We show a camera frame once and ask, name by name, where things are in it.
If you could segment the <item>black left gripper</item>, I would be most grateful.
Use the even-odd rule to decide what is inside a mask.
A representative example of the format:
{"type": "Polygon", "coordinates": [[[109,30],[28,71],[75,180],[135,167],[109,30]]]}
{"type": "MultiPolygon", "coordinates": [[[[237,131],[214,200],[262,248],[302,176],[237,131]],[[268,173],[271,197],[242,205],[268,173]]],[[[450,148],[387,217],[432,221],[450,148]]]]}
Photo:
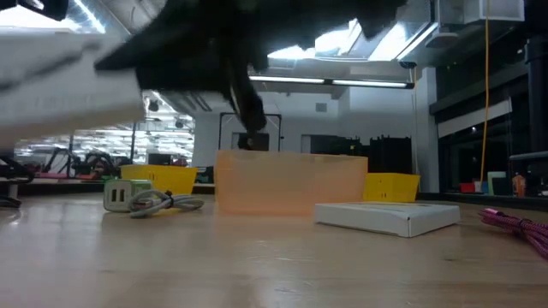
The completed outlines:
{"type": "Polygon", "coordinates": [[[345,21],[356,19],[366,39],[389,26],[407,0],[199,0],[190,20],[169,0],[141,33],[142,44],[124,44],[94,63],[98,71],[136,67],[140,87],[159,91],[229,92],[248,133],[266,125],[262,98],[248,69],[269,67],[268,56],[303,50],[345,21]]]}

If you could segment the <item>white cardboard box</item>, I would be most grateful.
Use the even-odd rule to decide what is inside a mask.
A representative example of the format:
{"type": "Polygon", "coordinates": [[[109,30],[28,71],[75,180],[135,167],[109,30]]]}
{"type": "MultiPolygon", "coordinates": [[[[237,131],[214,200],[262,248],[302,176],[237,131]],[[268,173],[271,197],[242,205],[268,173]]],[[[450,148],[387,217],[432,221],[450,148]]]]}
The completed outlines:
{"type": "Polygon", "coordinates": [[[446,228],[460,220],[457,205],[360,202],[314,207],[316,223],[403,238],[446,228]]]}
{"type": "Polygon", "coordinates": [[[0,149],[22,139],[142,120],[135,73],[94,67],[120,43],[103,34],[0,35],[0,149]]]}

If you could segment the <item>orange translucent plastic bin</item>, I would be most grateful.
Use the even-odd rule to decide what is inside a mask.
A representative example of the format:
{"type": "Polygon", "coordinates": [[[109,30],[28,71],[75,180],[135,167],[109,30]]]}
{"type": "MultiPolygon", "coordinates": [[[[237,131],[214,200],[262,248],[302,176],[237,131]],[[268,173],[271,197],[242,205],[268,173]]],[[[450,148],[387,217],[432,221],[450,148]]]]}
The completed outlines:
{"type": "Polygon", "coordinates": [[[312,216],[321,203],[363,199],[366,157],[286,151],[217,152],[218,211],[225,215],[312,216]]]}

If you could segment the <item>yellow slotted plastic basket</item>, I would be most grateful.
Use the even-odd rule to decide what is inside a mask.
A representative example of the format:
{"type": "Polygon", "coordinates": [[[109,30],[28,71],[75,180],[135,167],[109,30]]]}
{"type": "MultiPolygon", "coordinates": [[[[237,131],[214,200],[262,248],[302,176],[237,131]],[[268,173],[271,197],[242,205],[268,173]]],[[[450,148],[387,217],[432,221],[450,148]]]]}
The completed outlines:
{"type": "Polygon", "coordinates": [[[131,164],[121,166],[121,177],[127,180],[148,180],[154,189],[173,194],[191,194],[198,174],[197,168],[175,165],[131,164]]]}
{"type": "Polygon", "coordinates": [[[420,177],[399,173],[368,173],[365,179],[365,201],[408,203],[416,200],[420,177]]]}

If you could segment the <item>green white USB charger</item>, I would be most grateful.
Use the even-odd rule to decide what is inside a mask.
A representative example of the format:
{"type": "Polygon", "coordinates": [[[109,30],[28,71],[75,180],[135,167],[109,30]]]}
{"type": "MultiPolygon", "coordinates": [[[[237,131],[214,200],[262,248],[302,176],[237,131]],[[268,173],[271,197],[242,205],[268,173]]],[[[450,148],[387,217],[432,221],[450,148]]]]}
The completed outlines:
{"type": "Polygon", "coordinates": [[[114,179],[104,184],[103,206],[109,212],[129,212],[129,200],[141,191],[151,190],[147,180],[114,179]]]}

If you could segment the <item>long ceiling light bar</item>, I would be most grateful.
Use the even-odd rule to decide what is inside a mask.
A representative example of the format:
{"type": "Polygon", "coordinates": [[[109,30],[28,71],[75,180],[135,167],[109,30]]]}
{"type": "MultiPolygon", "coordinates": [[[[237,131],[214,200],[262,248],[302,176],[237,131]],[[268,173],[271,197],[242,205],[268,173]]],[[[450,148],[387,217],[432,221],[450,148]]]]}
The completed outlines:
{"type": "Polygon", "coordinates": [[[321,86],[355,86],[355,87],[378,87],[378,88],[396,88],[396,89],[414,88],[414,83],[379,81],[379,80],[334,80],[334,79],[281,77],[281,76],[264,76],[264,75],[251,75],[249,79],[251,81],[259,81],[259,82],[310,84],[310,85],[321,85],[321,86]]]}

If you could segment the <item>pale green container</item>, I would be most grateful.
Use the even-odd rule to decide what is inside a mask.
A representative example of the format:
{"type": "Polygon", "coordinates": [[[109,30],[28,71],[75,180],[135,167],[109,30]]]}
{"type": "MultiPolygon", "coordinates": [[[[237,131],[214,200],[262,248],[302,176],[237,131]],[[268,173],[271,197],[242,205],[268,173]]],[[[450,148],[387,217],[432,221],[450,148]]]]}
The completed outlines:
{"type": "Polygon", "coordinates": [[[509,193],[509,183],[505,172],[488,172],[487,179],[488,192],[490,195],[507,195],[509,193]]]}

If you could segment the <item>orange bottle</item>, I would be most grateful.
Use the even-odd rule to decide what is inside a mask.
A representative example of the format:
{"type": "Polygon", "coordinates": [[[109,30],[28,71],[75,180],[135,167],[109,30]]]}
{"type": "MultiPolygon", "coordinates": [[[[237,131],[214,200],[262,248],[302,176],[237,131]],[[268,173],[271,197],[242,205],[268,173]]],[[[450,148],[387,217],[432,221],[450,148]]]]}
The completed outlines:
{"type": "Polygon", "coordinates": [[[512,178],[513,192],[514,195],[518,198],[525,198],[527,195],[527,181],[526,178],[516,173],[512,178]]]}

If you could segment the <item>black pillar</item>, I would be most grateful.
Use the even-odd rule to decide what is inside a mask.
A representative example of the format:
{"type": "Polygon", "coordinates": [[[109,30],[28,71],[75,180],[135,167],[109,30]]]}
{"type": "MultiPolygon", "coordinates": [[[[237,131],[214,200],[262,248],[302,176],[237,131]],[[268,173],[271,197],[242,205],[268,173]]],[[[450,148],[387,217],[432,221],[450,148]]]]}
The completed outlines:
{"type": "Polygon", "coordinates": [[[535,195],[548,197],[548,34],[527,41],[529,125],[533,159],[531,174],[538,178],[535,195]]]}

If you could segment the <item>black frame stand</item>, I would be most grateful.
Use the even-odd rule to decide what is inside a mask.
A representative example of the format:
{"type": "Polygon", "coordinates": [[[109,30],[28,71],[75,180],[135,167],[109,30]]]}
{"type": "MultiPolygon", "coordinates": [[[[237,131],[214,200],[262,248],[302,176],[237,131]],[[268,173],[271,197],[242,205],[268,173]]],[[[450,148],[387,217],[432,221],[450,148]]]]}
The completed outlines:
{"type": "Polygon", "coordinates": [[[121,168],[134,162],[135,124],[80,129],[70,135],[70,164],[74,176],[101,181],[121,176],[121,168]]]}
{"type": "MultiPolygon", "coordinates": [[[[282,136],[282,116],[267,114],[265,127],[253,139],[256,151],[280,151],[282,136]]],[[[238,142],[247,136],[235,113],[223,112],[219,116],[217,148],[219,150],[238,150],[238,142]]]]}

